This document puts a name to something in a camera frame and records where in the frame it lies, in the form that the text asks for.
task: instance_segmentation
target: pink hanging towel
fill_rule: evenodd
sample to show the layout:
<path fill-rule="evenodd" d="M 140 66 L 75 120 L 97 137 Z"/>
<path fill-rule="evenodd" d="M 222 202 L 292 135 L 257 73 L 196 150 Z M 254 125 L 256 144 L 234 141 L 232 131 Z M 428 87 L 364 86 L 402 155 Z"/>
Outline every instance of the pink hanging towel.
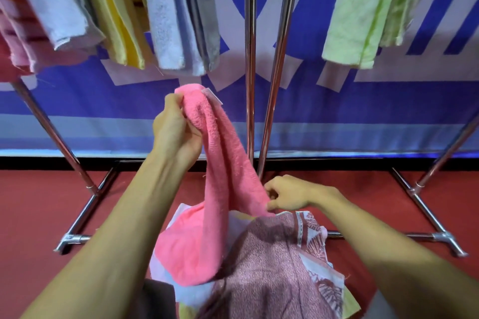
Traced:
<path fill-rule="evenodd" d="M 223 108 L 199 84 L 177 88 L 183 111 L 201 131 L 207 155 L 205 201 L 184 211 L 157 240 L 155 256 L 182 286 L 210 280 L 223 261 L 228 211 L 271 216 L 269 198 Z"/>

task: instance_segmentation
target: red carpet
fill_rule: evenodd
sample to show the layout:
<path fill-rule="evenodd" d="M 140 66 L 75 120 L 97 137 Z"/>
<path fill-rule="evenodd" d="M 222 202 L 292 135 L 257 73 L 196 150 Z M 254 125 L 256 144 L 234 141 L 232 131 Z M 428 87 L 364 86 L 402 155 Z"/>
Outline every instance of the red carpet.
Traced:
<path fill-rule="evenodd" d="M 92 172 L 99 182 L 103 172 Z M 122 173 L 102 202 L 85 233 L 92 234 L 117 202 L 134 173 Z M 203 199 L 203 173 L 189 173 L 178 192 L 170 217 L 180 202 L 194 205 Z M 351 201 L 400 231 L 430 232 L 432 227 L 394 179 L 382 171 L 291 172 L 310 181 L 334 185 Z M 418 173 L 404 174 L 410 182 Z M 72 171 L 0 171 L 0 308 L 2 319 L 18 318 L 27 305 L 80 249 L 59 256 L 58 240 L 89 198 L 80 177 Z M 427 247 L 475 278 L 479 278 L 479 172 L 440 172 L 424 189 L 422 198 L 470 256 L 455 259 L 441 243 Z M 313 211 L 320 224 L 333 226 Z M 329 260 L 346 277 L 346 285 L 366 307 L 375 287 L 371 276 L 343 240 L 329 240 Z"/>

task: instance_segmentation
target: metal rack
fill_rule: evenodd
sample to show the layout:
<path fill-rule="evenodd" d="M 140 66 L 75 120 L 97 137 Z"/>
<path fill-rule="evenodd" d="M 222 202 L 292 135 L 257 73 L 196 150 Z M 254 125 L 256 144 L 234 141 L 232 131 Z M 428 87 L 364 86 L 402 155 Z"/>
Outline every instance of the metal rack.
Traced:
<path fill-rule="evenodd" d="M 291 16 L 293 11 L 295 0 L 283 0 L 281 7 L 281 19 L 278 29 L 278 36 L 276 42 L 276 49 L 273 60 L 273 68 L 271 75 L 271 89 L 268 98 L 268 107 L 266 111 L 264 132 L 261 142 L 260 157 L 258 164 L 258 176 L 260 179 L 263 177 L 266 156 L 268 152 L 268 145 L 271 136 L 274 108 L 276 105 L 277 94 L 281 81 L 281 75 L 283 71 L 284 56 L 286 53 L 286 43 L 288 39 L 289 26 L 291 22 Z M 248 158 L 253 163 L 254 153 L 254 81 L 255 81 L 255 64 L 256 64 L 256 8 L 257 0 L 245 0 L 245 53 L 246 53 L 246 126 L 247 126 L 247 153 Z M 70 245 L 84 244 L 89 239 L 89 235 L 81 234 L 81 230 L 87 220 L 90 218 L 94 208 L 99 204 L 102 198 L 106 195 L 112 183 L 115 181 L 118 172 L 121 171 L 121 167 L 128 163 L 138 163 L 142 160 L 119 160 L 108 171 L 103 181 L 97 187 L 86 171 L 81 167 L 78 159 L 71 152 L 68 146 L 63 141 L 62 137 L 55 129 L 51 121 L 45 112 L 39 107 L 36 100 L 28 90 L 27 86 L 22 80 L 12 82 L 18 95 L 30 108 L 34 116 L 39 123 L 50 135 L 51 139 L 56 143 L 57 147 L 63 153 L 67 161 L 72 168 L 77 171 L 81 178 L 85 181 L 87 189 L 92 193 L 91 198 L 82 209 L 78 217 L 70 226 L 68 231 L 63 235 L 59 244 L 57 245 L 55 252 L 59 254 L 65 254 L 68 251 Z M 398 181 L 406 194 L 416 203 L 416 205 L 422 210 L 424 215 L 432 223 L 436 232 L 432 233 L 406 233 L 407 236 L 417 241 L 431 241 L 431 242 L 444 242 L 448 244 L 453 252 L 458 257 L 465 257 L 467 253 L 461 249 L 456 242 L 454 236 L 446 230 L 446 228 L 440 223 L 438 218 L 431 212 L 428 206 L 422 201 L 419 196 L 419 192 L 425 187 L 429 179 L 438 171 L 444 163 L 455 153 L 464 141 L 474 132 L 479 126 L 479 111 L 468 122 L 461 132 L 456 136 L 452 143 L 444 150 L 438 159 L 434 161 L 429 171 L 427 171 L 420 180 L 418 180 L 413 186 L 411 186 L 404 177 L 394 168 L 391 169 L 392 176 Z M 328 231 L 328 237 L 332 239 L 343 238 L 338 231 Z"/>

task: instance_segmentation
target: pile of towels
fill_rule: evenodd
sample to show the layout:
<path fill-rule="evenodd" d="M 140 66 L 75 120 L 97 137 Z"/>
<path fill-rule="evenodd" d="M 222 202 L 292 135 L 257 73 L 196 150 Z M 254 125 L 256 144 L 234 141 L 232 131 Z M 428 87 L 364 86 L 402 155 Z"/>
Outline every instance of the pile of towels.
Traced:
<path fill-rule="evenodd" d="M 336 0 L 323 59 L 373 68 L 379 47 L 399 46 L 419 0 Z"/>
<path fill-rule="evenodd" d="M 0 11 L 1 81 L 80 63 L 98 45 L 119 64 L 187 76 L 219 61 L 214 0 L 0 0 Z"/>
<path fill-rule="evenodd" d="M 150 262 L 152 279 L 174 286 L 180 317 L 342 319 L 358 311 L 327 261 L 326 229 L 307 211 L 268 213 L 221 105 L 197 84 L 176 92 L 207 156 L 205 200 L 180 205 Z"/>

